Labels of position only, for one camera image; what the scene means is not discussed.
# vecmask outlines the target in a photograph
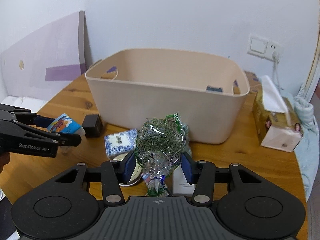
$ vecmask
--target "light blue blanket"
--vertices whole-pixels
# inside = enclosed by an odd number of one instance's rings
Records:
[[[308,201],[319,165],[318,124],[313,113],[313,105],[304,99],[304,87],[301,87],[296,97],[283,90],[281,95],[288,98],[300,119],[303,137],[294,149],[294,153],[299,164],[306,201]]]

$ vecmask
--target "beige plastic basket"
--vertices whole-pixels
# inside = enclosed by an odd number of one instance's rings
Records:
[[[100,78],[113,66],[115,80]],[[123,50],[95,63],[85,77],[104,121],[139,129],[146,118],[179,112],[191,140],[212,144],[228,138],[250,90],[232,60],[184,50]],[[235,80],[240,94],[233,93]],[[206,91],[208,85],[223,92]]]

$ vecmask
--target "wood grain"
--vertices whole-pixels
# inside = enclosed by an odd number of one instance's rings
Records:
[[[306,207],[302,179],[294,153],[259,146],[251,112],[253,99],[254,94],[247,96],[226,142],[220,145],[190,143],[193,158],[211,161],[217,167],[228,167],[234,162],[241,163],[297,196]],[[98,113],[84,75],[74,80],[39,111],[41,115],[54,118],[62,113],[68,114],[80,124],[86,114]],[[103,134],[123,130],[125,129],[108,124]],[[60,151],[53,159],[11,153],[10,163],[0,174],[0,187],[14,203],[23,194],[76,163],[85,162],[88,167],[96,167],[106,160],[103,136],[84,138],[80,146],[71,148],[67,152]],[[134,187],[122,187],[122,191],[127,199],[129,195],[145,195],[147,189],[144,183],[140,183]],[[221,183],[215,187],[214,197],[219,199],[226,192],[225,184]],[[90,193],[101,199],[101,184],[92,183]],[[307,232],[306,219],[298,239],[306,240]]]

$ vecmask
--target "small box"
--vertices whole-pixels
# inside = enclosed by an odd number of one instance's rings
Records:
[[[82,127],[87,138],[99,137],[103,127],[100,115],[87,114],[83,120]]]
[[[173,172],[172,193],[175,195],[192,196],[196,186],[190,185],[183,174],[181,166]]]
[[[132,129],[124,132],[109,134],[104,137],[106,154],[115,157],[122,153],[133,151],[136,145],[138,130]]]
[[[260,145],[292,152],[302,139],[302,131],[299,118],[292,109],[289,100],[287,98],[283,99],[289,109],[293,125],[289,126],[287,124],[285,114],[274,113],[264,109],[262,104],[262,90],[258,91],[254,99],[252,112]]]

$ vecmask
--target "blue ribbon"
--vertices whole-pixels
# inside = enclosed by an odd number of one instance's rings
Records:
[[[154,179],[159,179],[159,180],[160,180],[161,185],[163,185],[163,184],[164,184],[164,179],[165,179],[165,176],[164,176],[164,175],[161,175],[161,177],[160,177],[160,178],[158,178],[158,177],[156,177],[156,176],[154,176],[153,178],[154,178]]]

